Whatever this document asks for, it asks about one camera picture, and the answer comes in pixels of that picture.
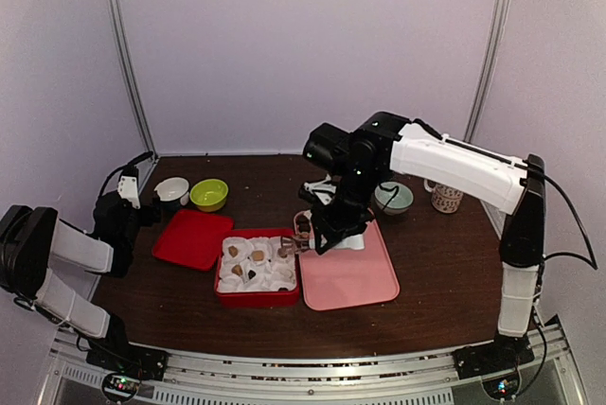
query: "light green bowl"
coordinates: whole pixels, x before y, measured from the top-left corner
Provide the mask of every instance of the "light green bowl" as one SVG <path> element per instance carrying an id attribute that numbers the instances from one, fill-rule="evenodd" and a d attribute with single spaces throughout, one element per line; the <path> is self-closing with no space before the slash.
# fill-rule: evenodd
<path id="1" fill-rule="evenodd" d="M 396 183 L 395 181 L 382 183 L 381 186 L 377 186 L 375 189 L 375 202 L 377 203 L 377 206 L 379 206 L 379 209 L 388 216 L 396 216 L 405 213 L 413 204 L 414 200 L 413 191 L 405 185 Z"/>
<path id="2" fill-rule="evenodd" d="M 227 202 L 229 187 L 221 180 L 204 180 L 192 187 L 189 198 L 200 211 L 219 211 Z"/>

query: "brown object in gripper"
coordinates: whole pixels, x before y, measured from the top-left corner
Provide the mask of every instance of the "brown object in gripper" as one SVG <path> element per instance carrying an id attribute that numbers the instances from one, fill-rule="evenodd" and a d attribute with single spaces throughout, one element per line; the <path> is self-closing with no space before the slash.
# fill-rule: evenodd
<path id="1" fill-rule="evenodd" d="M 244 275 L 244 270 L 242 269 L 242 266 L 240 265 L 236 265 L 231 269 L 231 272 L 235 275 L 239 275 L 240 277 L 242 277 Z"/>
<path id="2" fill-rule="evenodd" d="M 263 258 L 265 258 L 265 254 L 263 253 L 263 251 L 253 251 L 250 256 L 255 261 L 262 261 Z"/>

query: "table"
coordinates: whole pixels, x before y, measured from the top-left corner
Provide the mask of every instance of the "table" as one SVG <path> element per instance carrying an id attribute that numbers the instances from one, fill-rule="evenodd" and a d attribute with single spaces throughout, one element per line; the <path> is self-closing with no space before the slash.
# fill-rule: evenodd
<path id="1" fill-rule="evenodd" d="M 230 187 L 221 214 L 236 228 L 288 227 L 307 207 L 304 181 L 324 172 L 298 156 L 167 157 L 160 159 L 142 200 L 156 184 L 183 176 L 191 185 L 221 178 Z M 93 302 L 126 323 L 132 342 L 212 354 L 333 358 L 409 353 L 489 340 L 500 308 L 498 239 L 480 202 L 466 196 L 457 213 L 434 210 L 422 180 L 402 177 L 415 194 L 408 213 L 379 216 L 400 280 L 399 297 L 383 305 L 315 312 L 291 308 L 222 308 L 208 273 L 152 257 L 168 220 L 143 228 L 124 279 L 103 277 Z"/>

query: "vertical metal pole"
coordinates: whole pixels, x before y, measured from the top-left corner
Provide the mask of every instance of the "vertical metal pole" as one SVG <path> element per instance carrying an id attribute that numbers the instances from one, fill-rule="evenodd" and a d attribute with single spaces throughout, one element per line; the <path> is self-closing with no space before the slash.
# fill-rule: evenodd
<path id="1" fill-rule="evenodd" d="M 480 80 L 478 81 L 477 88 L 475 90 L 475 98 L 473 100 L 472 112 L 470 119 L 467 124 L 467 130 L 465 131 L 464 140 L 466 142 L 472 142 L 477 126 L 482 114 L 482 109 L 486 103 L 486 98 L 490 89 L 490 81 L 492 74 L 494 73 L 494 65 L 496 63 L 496 54 L 503 37 L 503 31 L 505 28 L 505 21 L 507 20 L 509 11 L 510 0 L 494 0 L 494 11 L 492 13 L 492 25 L 490 26 L 489 43 L 486 48 L 486 55 L 484 57 L 484 64 L 482 65 L 482 72 L 480 73 Z"/>
<path id="2" fill-rule="evenodd" d="M 114 30 L 114 37 L 116 39 L 117 52 L 120 59 L 120 67 L 122 68 L 122 75 L 126 84 L 126 89 L 129 95 L 129 100 L 133 107 L 134 121 L 143 140 L 146 150 L 153 151 L 154 155 L 157 156 L 155 145 L 153 144 L 152 133 L 150 131 L 150 125 L 148 124 L 145 112 L 143 111 L 143 105 L 141 104 L 141 96 L 139 95 L 139 89 L 136 84 L 136 78 L 134 77 L 133 62 L 131 60 L 131 53 L 129 52 L 128 43 L 126 41 L 126 32 L 124 30 L 124 23 L 122 21 L 122 11 L 120 10 L 119 0 L 107 0 L 110 8 L 110 17 L 112 19 L 112 27 Z"/>

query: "pink tray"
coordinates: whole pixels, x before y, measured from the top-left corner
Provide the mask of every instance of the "pink tray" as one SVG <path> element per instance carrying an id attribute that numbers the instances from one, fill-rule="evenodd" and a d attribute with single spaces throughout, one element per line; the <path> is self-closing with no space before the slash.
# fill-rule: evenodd
<path id="1" fill-rule="evenodd" d="M 364 233 L 362 251 L 333 249 L 323 255 L 299 256 L 305 303 L 313 310 L 353 308 L 391 301 L 400 294 L 379 225 L 372 221 Z"/>

